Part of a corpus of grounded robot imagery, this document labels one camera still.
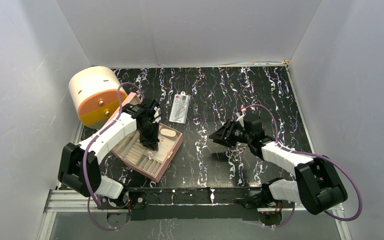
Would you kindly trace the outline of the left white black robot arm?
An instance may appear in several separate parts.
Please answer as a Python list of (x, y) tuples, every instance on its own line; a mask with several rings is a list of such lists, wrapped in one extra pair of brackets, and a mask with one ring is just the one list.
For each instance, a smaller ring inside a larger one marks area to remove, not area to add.
[(158, 150), (158, 130), (161, 120), (159, 103), (146, 98), (140, 104), (127, 103), (109, 124), (79, 143), (67, 143), (61, 154), (58, 181), (97, 204), (98, 196), (110, 198), (117, 208), (129, 203), (129, 194), (122, 183), (102, 176), (100, 162), (126, 136), (139, 133), (139, 142)]

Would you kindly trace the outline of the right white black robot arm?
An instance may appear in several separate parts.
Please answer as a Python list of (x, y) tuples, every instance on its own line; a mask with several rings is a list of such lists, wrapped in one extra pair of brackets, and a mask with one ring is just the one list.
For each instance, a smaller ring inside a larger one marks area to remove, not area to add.
[(275, 207), (281, 201), (288, 201), (302, 204), (309, 213), (317, 215), (348, 199), (332, 163), (280, 148), (275, 139), (265, 133), (261, 118), (255, 114), (241, 115), (237, 120), (228, 119), (209, 138), (228, 148), (237, 143), (247, 144), (253, 155), (295, 177), (294, 180), (275, 178), (265, 182), (260, 193), (236, 199), (238, 204), (247, 205), (256, 200), (258, 205)]

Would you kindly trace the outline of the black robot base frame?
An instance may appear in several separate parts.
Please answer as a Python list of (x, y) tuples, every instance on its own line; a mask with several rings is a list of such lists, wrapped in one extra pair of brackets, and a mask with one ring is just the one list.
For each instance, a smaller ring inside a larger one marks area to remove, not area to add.
[(101, 198), (99, 210), (125, 211), (133, 221), (238, 219), (281, 223), (287, 200), (273, 200), (261, 187), (130, 188), (118, 199)]

